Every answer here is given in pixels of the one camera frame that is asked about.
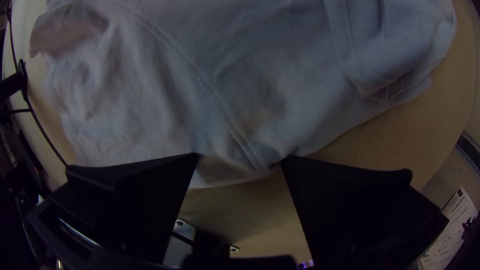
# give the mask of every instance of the black cable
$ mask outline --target black cable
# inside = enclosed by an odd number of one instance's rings
[[[13,114],[19,114],[19,113],[31,113],[32,111],[30,109],[14,109],[14,110],[9,110],[5,113],[0,114],[0,118],[10,116]]]
[[[13,63],[15,64],[15,70],[18,70],[18,62],[17,62],[17,57],[15,55],[15,49],[14,49],[14,37],[12,35],[12,9],[9,8],[9,4],[6,4],[6,19],[8,20],[8,24],[10,26],[10,44],[11,44],[11,54],[13,56]],[[51,147],[55,155],[58,157],[58,159],[63,163],[63,165],[66,167],[68,166],[67,162],[65,159],[60,155],[60,153],[57,151],[57,148],[55,148],[54,144],[50,140],[50,138],[47,136],[47,133],[45,133],[44,128],[42,127],[42,124],[40,124],[40,121],[37,117],[37,114],[35,113],[32,104],[30,103],[30,99],[28,95],[26,95],[26,105],[28,106],[28,110],[31,113],[31,116],[33,117],[33,120],[35,120],[36,125],[38,126],[38,129],[40,130],[41,134],[45,138],[46,142],[48,145]]]

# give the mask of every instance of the white t-shirt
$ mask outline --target white t-shirt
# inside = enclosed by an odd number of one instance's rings
[[[30,50],[80,165],[196,152],[199,188],[416,98],[455,30],[450,0],[51,0]]]

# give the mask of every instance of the wooden table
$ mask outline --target wooden table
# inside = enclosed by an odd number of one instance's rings
[[[69,164],[75,155],[59,115],[42,93],[46,68],[41,56],[29,57],[30,33],[46,0],[15,0],[13,39],[16,57],[26,61],[31,103],[60,154]],[[477,88],[478,21],[468,0],[453,0],[458,29],[450,53],[432,74],[433,87],[420,98],[357,126],[310,157],[349,166],[413,171],[411,185],[420,189],[440,168],[465,128]],[[14,73],[7,31],[3,52],[4,75]],[[14,109],[25,108],[17,93]],[[50,175],[56,189],[66,182],[64,167],[40,134],[32,117],[15,116],[20,128]],[[240,247],[235,256],[291,254],[310,259],[305,237],[281,171],[245,184],[189,190],[180,216],[195,226],[218,233]]]

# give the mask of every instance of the white paper sheet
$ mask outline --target white paper sheet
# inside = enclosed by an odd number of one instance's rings
[[[420,259],[425,270],[444,270],[449,265],[464,242],[464,225],[468,220],[473,223],[478,212],[464,187],[460,186],[442,210],[442,214],[450,221]]]

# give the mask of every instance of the round table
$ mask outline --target round table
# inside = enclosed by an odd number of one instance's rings
[[[418,99],[349,130],[310,158],[374,170],[408,168],[413,172],[414,188],[420,189],[427,183],[465,128],[477,87],[478,44],[474,30],[479,23],[468,0],[453,0],[453,3],[457,34],[448,56],[433,71],[432,88]],[[46,75],[43,59],[40,55],[29,57],[30,33],[45,8],[46,0],[14,1],[15,52],[17,59],[26,62],[28,96],[43,128],[67,163],[74,164],[75,155],[60,117],[42,93]],[[5,77],[15,71],[9,35],[7,28],[3,49]],[[26,108],[20,93],[10,100],[14,109]],[[15,118],[49,174],[47,184],[53,190],[58,188],[66,182],[65,167],[42,137],[31,115],[22,113]],[[302,227],[279,169],[269,177],[249,183],[189,190],[180,216],[239,246],[240,252],[234,253],[236,257],[291,254],[299,262],[310,259]]]

